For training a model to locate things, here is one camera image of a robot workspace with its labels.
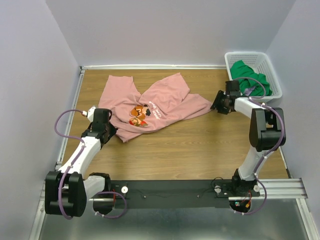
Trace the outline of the pink printed t shirt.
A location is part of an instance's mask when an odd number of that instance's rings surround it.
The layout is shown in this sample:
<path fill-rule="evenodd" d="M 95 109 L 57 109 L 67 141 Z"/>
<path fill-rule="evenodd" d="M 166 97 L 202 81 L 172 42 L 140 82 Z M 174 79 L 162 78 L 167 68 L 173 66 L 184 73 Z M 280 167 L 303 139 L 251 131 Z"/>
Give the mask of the pink printed t shirt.
<path fill-rule="evenodd" d="M 190 88 L 180 73 L 167 76 L 139 93 L 131 76 L 108 77 L 98 107 L 112 112 L 111 124 L 125 143 L 142 134 L 207 114 L 211 102 Z"/>

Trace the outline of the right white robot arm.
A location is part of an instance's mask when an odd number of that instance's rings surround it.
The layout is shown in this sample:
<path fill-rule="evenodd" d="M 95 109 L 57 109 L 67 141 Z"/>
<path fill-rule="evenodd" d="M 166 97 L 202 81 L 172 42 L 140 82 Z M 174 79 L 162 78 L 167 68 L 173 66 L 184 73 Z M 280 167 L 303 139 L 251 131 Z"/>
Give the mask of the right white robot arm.
<path fill-rule="evenodd" d="M 242 95 L 240 83 L 235 79 L 225 82 L 225 91 L 218 91 L 211 106 L 220 114 L 238 112 L 250 118 L 249 152 L 231 180 L 220 180 L 217 186 L 230 196 L 244 196 L 253 191 L 263 164 L 286 142 L 283 109 L 258 102 L 259 98 Z"/>

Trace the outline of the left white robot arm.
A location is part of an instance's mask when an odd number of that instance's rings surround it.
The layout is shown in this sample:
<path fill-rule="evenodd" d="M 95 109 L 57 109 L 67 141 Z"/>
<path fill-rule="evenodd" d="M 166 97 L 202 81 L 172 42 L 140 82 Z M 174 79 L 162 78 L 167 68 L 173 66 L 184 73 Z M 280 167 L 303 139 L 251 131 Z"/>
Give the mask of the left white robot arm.
<path fill-rule="evenodd" d="M 104 198 L 113 192 L 107 173 L 94 172 L 84 179 L 93 158 L 117 132 L 111 124 L 113 113 L 110 109 L 92 107 L 81 111 L 81 115 L 89 120 L 89 125 L 80 137 L 73 137 L 79 141 L 78 147 L 64 165 L 45 177 L 46 214 L 67 220 L 82 216 L 89 198 L 95 195 Z"/>

